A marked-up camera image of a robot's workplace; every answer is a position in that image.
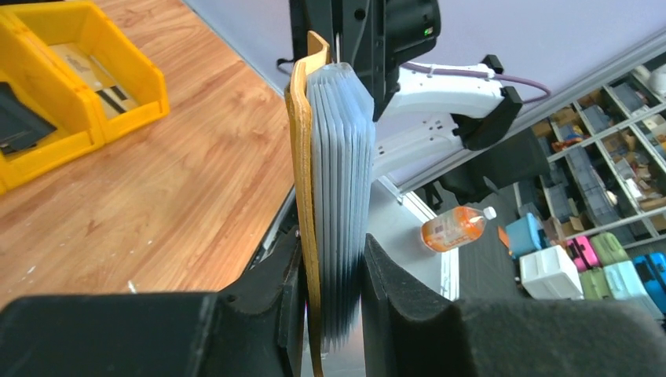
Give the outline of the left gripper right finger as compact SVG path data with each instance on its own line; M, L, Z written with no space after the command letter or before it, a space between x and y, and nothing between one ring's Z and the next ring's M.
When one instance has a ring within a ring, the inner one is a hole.
M459 299L368 236L361 293L369 376L662 376L665 334L622 302Z

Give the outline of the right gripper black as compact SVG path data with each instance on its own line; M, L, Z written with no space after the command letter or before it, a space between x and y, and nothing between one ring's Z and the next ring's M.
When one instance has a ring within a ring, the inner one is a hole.
M340 57L350 64L374 100L379 120L399 90L398 66L431 51L441 33L438 0L342 0ZM290 0L291 42L295 62L306 56L307 32L331 46L338 62L338 1Z

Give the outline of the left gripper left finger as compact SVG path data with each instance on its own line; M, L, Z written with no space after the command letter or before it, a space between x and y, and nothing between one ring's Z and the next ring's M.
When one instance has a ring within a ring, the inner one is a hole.
M1 312L4 376L297 376L300 239L221 291L40 295Z

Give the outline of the yellow leather card holder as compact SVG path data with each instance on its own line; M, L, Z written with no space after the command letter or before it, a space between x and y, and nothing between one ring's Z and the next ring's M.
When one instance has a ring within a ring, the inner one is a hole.
M375 147L374 101L329 43L306 35L285 90L313 373L356 323Z

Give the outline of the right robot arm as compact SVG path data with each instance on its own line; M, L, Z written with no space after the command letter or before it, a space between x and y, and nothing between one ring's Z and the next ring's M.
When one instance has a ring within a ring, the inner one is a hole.
M441 33L435 1L292 1L286 90L295 173L377 177L494 145L521 111L499 59L418 63Z

